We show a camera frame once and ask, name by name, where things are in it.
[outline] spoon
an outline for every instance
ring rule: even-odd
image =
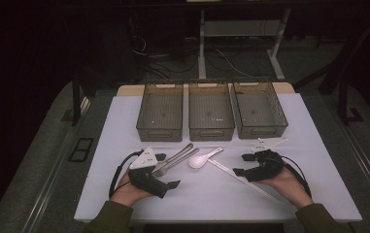
[[[194,156],[188,161],[188,165],[190,165],[192,168],[201,168],[206,164],[210,157],[222,151],[223,148],[217,148],[206,154]]]

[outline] olive green sleeve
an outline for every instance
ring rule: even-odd
[[[84,228],[84,233],[129,233],[129,221],[133,209],[107,201],[99,215]]]
[[[312,204],[296,212],[307,233],[352,233],[347,224],[338,223],[322,204]]]

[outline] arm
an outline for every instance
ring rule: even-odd
[[[315,204],[300,182],[284,168],[281,174],[261,181],[274,187],[285,199],[297,208],[296,216],[308,233],[352,233],[352,230],[333,219],[322,204]]]
[[[151,194],[131,184],[128,171],[118,182],[111,199],[105,202],[99,215],[84,228],[84,233],[109,232],[129,233],[129,221],[133,214],[131,208],[136,202]]]

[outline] gray carpet floor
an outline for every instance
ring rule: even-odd
[[[277,82],[265,49],[269,41],[247,40],[237,45],[223,41],[208,42],[207,77],[230,78],[243,76],[234,68],[252,76],[269,76]],[[338,54],[342,45],[315,47],[315,39],[283,41],[278,59],[286,76],[286,82],[296,83],[329,63]],[[223,59],[220,50],[228,59]],[[191,52],[185,60],[169,57],[155,58],[151,67],[155,72],[144,74],[146,79],[191,79],[197,78],[197,55]],[[370,107],[360,94],[351,89],[349,106],[356,108],[363,122],[344,126],[336,115],[337,91],[329,96],[318,92],[320,79],[299,88],[315,125],[345,182],[363,220],[352,222],[356,233],[370,233],[370,181],[358,162],[357,152],[350,143],[349,132],[359,148],[370,161]],[[66,116],[72,109],[71,84],[52,103],[33,144],[25,155],[17,174],[0,203],[0,232],[81,232],[84,223],[73,220],[86,174],[93,158],[104,121],[115,90],[98,91],[89,98],[88,108],[81,121],[72,126]],[[80,138],[92,138],[93,145],[85,162],[70,162],[67,157]],[[32,212],[40,210],[39,217]],[[285,224],[285,232],[303,232],[298,222]]]

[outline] translucent gray bin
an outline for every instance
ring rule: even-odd
[[[190,80],[188,84],[190,141],[231,141],[235,129],[226,80]]]
[[[272,83],[235,79],[231,96],[240,139],[282,137],[288,123]]]
[[[145,85],[136,128],[142,142],[181,142],[183,139],[182,81]]]

